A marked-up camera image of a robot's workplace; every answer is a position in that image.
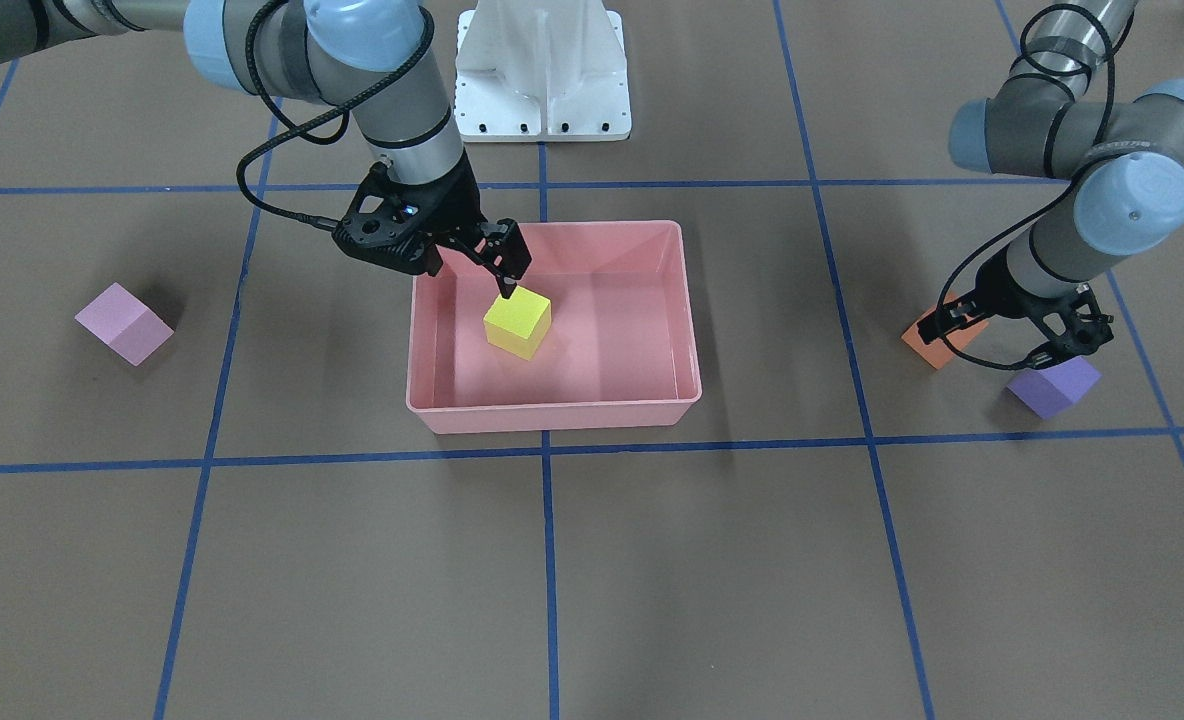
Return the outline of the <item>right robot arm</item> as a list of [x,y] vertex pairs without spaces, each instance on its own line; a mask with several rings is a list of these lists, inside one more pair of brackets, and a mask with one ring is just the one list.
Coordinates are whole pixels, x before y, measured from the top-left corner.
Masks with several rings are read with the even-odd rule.
[[[176,31],[197,72],[258,97],[281,131],[237,163],[263,211],[332,236],[356,261],[440,274],[464,255],[510,297],[530,264],[511,219],[490,221],[418,1],[0,1],[0,65],[81,38]],[[247,172],[276,147],[336,143],[355,129],[373,154],[345,214],[278,208]]]

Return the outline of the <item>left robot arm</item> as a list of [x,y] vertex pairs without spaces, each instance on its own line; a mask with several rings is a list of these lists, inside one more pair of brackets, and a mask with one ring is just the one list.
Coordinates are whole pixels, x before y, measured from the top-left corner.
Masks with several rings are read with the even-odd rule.
[[1133,1],[1064,1],[1027,22],[993,97],[964,104],[950,127],[958,167],[1048,178],[1066,188],[970,253],[973,288],[940,292],[918,320],[926,345],[964,356],[964,332],[986,319],[1028,320],[1043,342],[1011,364],[1048,369],[1095,354],[1113,319],[1090,282],[1184,224],[1184,78],[1117,99],[1117,53]]

